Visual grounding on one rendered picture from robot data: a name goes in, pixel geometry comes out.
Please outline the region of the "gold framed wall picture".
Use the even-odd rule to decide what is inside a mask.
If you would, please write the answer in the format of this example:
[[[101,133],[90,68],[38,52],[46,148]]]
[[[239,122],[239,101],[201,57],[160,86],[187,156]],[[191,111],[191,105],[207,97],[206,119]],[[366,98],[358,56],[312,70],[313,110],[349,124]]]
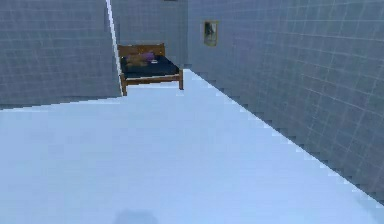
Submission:
[[[217,34],[218,23],[216,21],[204,22],[204,44],[207,46],[216,46],[218,40]]]

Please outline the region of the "wooden bed with dark mattress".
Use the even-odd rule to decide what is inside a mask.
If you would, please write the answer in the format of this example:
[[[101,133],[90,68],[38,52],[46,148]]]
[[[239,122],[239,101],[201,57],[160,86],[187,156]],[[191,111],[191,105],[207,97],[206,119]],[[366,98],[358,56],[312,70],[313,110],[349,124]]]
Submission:
[[[162,82],[178,82],[178,88],[184,89],[184,73],[183,70],[175,65],[166,57],[165,44],[149,44],[149,45],[119,45],[117,47],[120,61],[120,84],[123,96],[127,95],[127,87],[129,85],[162,83]],[[144,52],[153,52],[158,63],[153,64],[147,62],[146,66],[129,67],[126,58],[129,55],[142,54]]]

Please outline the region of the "brown pillow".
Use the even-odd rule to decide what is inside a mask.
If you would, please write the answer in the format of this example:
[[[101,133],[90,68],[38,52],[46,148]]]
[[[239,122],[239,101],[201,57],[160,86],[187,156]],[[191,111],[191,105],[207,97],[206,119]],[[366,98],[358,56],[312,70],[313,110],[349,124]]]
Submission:
[[[140,55],[140,54],[136,54],[136,55],[129,55],[127,58],[126,58],[126,62],[127,62],[127,65],[129,67],[132,67],[132,66],[146,66],[147,65],[147,61],[145,60],[145,58]]]

